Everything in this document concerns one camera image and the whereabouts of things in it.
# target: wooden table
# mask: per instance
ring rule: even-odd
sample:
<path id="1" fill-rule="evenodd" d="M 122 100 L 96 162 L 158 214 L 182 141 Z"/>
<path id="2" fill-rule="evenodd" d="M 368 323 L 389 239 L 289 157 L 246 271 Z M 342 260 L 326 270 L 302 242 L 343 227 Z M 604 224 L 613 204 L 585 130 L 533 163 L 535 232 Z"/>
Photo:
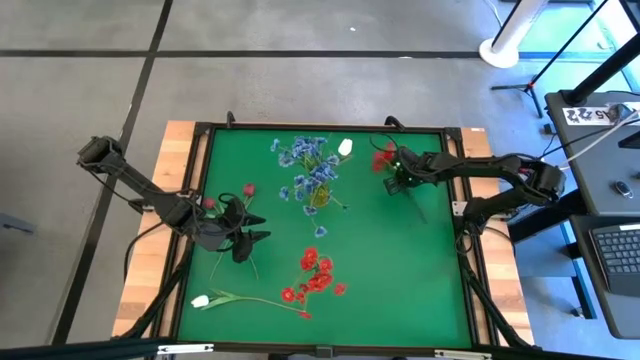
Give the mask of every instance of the wooden table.
<path id="1" fill-rule="evenodd" d="M 153 182 L 165 191 L 179 190 L 182 187 L 187 158 L 194 139 L 196 123 L 191 121 L 169 121 L 158 154 Z M 199 137 L 197 156 L 191 187 L 197 187 L 204 157 L 206 136 Z M 464 152 L 466 156 L 482 157 L 490 156 L 491 150 L 487 139 L 487 133 L 480 128 L 462 129 Z M 455 154 L 454 142 L 449 142 L 450 151 Z M 498 179 L 470 179 L 471 191 L 474 196 L 490 197 L 498 193 Z M 455 181 L 456 199 L 465 200 L 462 192 L 462 182 Z M 159 221 L 155 214 L 144 214 L 139 232 L 148 229 Z M 489 226 L 507 232 L 504 222 L 490 220 Z M 120 306 L 113 327 L 113 335 L 119 335 L 129 330 L 136 319 L 144 312 L 149 303 L 156 296 L 161 284 L 163 269 L 165 266 L 171 230 L 160 227 L 141 240 L 135 247 L 126 279 Z M 485 231 L 480 238 L 485 267 L 491 297 L 518 334 L 527 342 L 533 343 L 533 335 L 527 316 L 527 310 L 520 286 L 518 270 L 516 267 L 513 247 L 511 243 L 492 231 Z M 472 253 L 470 261 L 475 264 Z M 169 298 L 165 307 L 160 335 L 169 333 L 174 294 Z M 474 295 L 474 308 L 477 318 L 477 327 L 480 342 L 489 343 L 488 327 L 486 325 L 485 312 L 479 300 Z M 502 345 L 506 345 L 504 339 L 500 339 Z"/>

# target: white tulip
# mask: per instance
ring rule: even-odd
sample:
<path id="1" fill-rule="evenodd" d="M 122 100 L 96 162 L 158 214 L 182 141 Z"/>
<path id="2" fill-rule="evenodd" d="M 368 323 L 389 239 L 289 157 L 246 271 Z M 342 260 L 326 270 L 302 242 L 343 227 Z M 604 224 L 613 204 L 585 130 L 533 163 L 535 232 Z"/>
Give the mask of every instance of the white tulip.
<path id="1" fill-rule="evenodd" d="M 344 139 L 338 147 L 338 153 L 342 156 L 351 154 L 351 148 L 353 147 L 353 141 L 351 139 Z"/>
<path id="2" fill-rule="evenodd" d="M 193 307 L 196 309 L 199 307 L 207 306 L 209 305 L 209 297 L 207 295 L 200 295 L 197 298 L 191 300 L 191 305 L 193 305 Z"/>

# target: green mat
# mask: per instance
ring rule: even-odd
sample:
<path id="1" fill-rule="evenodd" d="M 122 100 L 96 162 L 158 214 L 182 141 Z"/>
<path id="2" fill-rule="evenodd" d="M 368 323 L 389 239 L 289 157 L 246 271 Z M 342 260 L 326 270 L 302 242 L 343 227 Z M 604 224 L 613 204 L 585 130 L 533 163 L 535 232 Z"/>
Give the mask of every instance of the green mat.
<path id="1" fill-rule="evenodd" d="M 353 140 L 352 158 L 335 170 L 333 195 L 349 209 L 330 204 L 319 209 L 315 221 L 328 230 L 315 238 L 314 226 L 303 213 L 303 203 L 284 201 L 278 192 L 291 186 L 303 169 L 278 166 L 278 154 L 269 151 L 274 138 L 282 145 L 297 135 L 324 136 L 325 151 L 337 152 L 345 137 Z M 216 130 L 205 196 L 221 192 L 242 194 L 246 183 L 257 187 L 249 207 L 267 219 L 254 230 L 272 235 L 257 243 L 249 261 L 236 264 L 224 255 L 213 279 L 219 253 L 196 246 L 188 278 L 178 340 L 352 346 L 456 347 L 471 345 L 460 270 L 453 246 L 454 232 L 447 187 L 424 185 L 412 193 L 428 222 L 404 194 L 389 196 L 382 180 L 387 172 L 372 171 L 370 133 L 280 130 Z M 437 135 L 392 134 L 415 152 L 442 151 Z M 374 138 L 379 146 L 388 140 Z M 280 293 L 300 273 L 300 258 L 308 247 L 334 261 L 335 281 L 348 286 L 346 294 L 333 291 L 309 299 L 307 320 L 276 306 L 238 301 L 208 310 L 190 301 L 212 288 L 236 295 L 282 303 Z"/>

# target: concrete floor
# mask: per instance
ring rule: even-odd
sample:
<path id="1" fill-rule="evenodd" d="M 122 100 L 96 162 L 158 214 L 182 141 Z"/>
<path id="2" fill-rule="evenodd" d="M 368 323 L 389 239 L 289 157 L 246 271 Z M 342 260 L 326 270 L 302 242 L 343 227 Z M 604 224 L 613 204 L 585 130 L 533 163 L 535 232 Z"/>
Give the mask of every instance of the concrete floor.
<path id="1" fill-rule="evenodd" d="M 3 1 L 0 49 L 144 50 L 162 5 Z M 513 5 L 496 6 L 505 19 Z M 549 6 L 522 49 L 556 50 L 588 13 L 586 6 Z M 183 0 L 173 5 L 160 48 L 475 51 L 497 30 L 482 0 L 400 0 L 393 6 L 382 0 Z M 604 51 L 602 39 L 598 26 L 590 26 L 570 50 Z M 48 341 L 99 190 L 75 165 L 76 151 L 91 135 L 118 137 L 143 61 L 0 57 L 0 212 L 38 226 L 34 236 L 0 229 L 0 347 Z M 223 121 L 227 110 L 239 121 L 381 124 L 392 114 L 406 125 L 484 127 L 496 154 L 538 154 L 549 141 L 539 133 L 548 119 L 537 119 L 524 94 L 489 87 L 525 83 L 543 65 L 522 61 L 499 70 L 475 59 L 157 59 L 127 159 L 150 175 L 168 120 Z M 539 82 L 538 93 L 574 87 L 596 67 L 560 62 Z M 618 75 L 603 89 L 627 85 Z M 561 159 L 556 153 L 548 161 Z M 70 342 L 109 337 L 124 251 L 138 224 L 126 204 L 112 201 Z M 570 299 L 566 287 L 540 281 L 524 282 L 525 294 L 546 289 Z M 611 356 L 604 345 L 581 346 L 599 344 L 610 336 L 606 330 L 577 338 L 581 324 L 540 301 L 527 297 L 538 345 Z M 616 347 L 622 355 L 640 350 L 632 341 Z"/>

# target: white cable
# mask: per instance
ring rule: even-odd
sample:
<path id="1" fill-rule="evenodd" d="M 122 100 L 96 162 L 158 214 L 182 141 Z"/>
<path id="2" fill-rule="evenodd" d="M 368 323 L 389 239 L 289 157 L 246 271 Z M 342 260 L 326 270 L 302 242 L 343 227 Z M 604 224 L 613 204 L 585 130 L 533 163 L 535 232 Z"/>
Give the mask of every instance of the white cable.
<path id="1" fill-rule="evenodd" d="M 500 27 L 502 27 L 502 20 L 500 20 L 500 15 L 498 14 L 498 9 L 496 8 L 496 5 L 491 0 L 484 0 L 484 2 L 489 7 L 491 7 L 491 9 L 493 10 L 493 15 L 496 17 L 496 20 L 498 20 L 498 24 L 500 24 Z"/>
<path id="2" fill-rule="evenodd" d="M 604 138 L 606 138 L 607 136 L 613 134 L 614 131 L 618 130 L 619 128 L 621 128 L 623 125 L 625 125 L 626 123 L 628 123 L 629 121 L 632 120 L 633 117 L 635 117 L 636 115 L 638 115 L 638 112 L 640 112 L 639 110 L 634 110 L 629 116 L 627 116 L 626 118 L 624 118 L 623 120 L 621 120 L 620 122 L 618 122 L 618 124 L 614 127 L 611 128 L 611 130 L 607 131 L 606 133 L 602 134 L 602 136 L 600 136 L 599 138 L 597 138 L 594 142 L 592 142 L 591 144 L 589 144 L 586 148 L 580 150 L 577 154 L 574 154 L 572 157 L 568 158 L 567 161 L 563 162 L 560 165 L 567 165 L 569 164 L 571 161 L 575 160 L 578 158 L 578 156 L 586 153 L 589 149 L 591 149 L 592 147 L 596 146 L 597 143 L 599 143 L 600 141 L 604 140 Z M 561 167 L 560 170 L 565 171 L 568 170 L 570 167 L 566 166 L 566 167 Z"/>

